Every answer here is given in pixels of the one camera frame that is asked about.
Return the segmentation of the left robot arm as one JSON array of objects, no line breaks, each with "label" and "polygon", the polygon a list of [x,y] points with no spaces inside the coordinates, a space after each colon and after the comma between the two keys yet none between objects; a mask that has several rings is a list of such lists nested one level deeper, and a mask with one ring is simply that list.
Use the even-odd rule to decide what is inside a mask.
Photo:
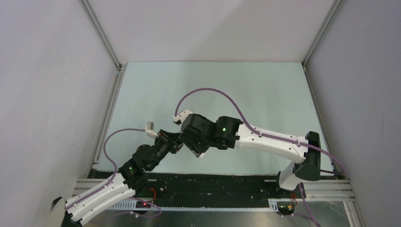
[{"label": "left robot arm", "polygon": [[82,227],[112,205],[149,191],[147,172],[159,165],[168,153],[176,153],[183,146],[181,133],[160,130],[153,145],[140,145],[131,159],[103,182],[69,199],[59,197],[52,203],[48,227]]}]

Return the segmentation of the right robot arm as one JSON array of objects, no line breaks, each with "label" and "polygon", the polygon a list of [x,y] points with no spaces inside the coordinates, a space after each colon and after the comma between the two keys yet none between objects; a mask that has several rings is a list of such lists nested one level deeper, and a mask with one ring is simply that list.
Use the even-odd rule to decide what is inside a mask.
[{"label": "right robot arm", "polygon": [[180,140],[196,157],[203,156],[209,148],[249,148],[274,154],[290,160],[278,173],[275,193],[289,196],[301,182],[315,182],[321,178],[321,153],[319,134],[291,136],[247,125],[244,121],[221,116],[215,122],[190,111],[174,117],[181,127]]}]

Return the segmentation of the white remote control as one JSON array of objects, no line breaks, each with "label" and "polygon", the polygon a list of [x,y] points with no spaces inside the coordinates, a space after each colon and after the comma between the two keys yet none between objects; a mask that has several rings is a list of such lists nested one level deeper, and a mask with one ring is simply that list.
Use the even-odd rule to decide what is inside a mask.
[{"label": "white remote control", "polygon": [[206,155],[206,152],[202,152],[202,153],[197,154],[196,157],[203,158],[203,157],[205,157],[205,155]]}]

